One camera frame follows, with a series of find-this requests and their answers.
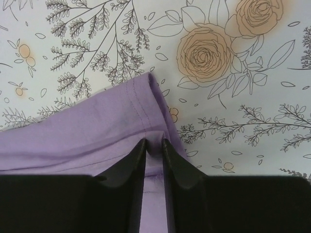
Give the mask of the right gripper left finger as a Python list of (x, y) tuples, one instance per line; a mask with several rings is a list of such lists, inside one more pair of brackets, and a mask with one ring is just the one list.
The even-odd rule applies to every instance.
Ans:
[(3, 233), (137, 233), (146, 140), (97, 176), (2, 175)]

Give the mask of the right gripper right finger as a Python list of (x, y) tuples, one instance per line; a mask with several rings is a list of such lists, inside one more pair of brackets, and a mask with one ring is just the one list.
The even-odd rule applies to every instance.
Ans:
[(311, 185), (294, 176), (208, 176), (162, 140), (168, 232), (308, 233)]

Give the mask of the purple t shirt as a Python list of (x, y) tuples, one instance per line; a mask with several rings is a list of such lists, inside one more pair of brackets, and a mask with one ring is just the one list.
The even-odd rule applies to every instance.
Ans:
[(1, 174), (98, 175), (149, 142), (140, 232), (168, 230), (161, 142), (185, 156), (167, 103), (151, 73), (130, 79), (39, 123), (0, 134)]

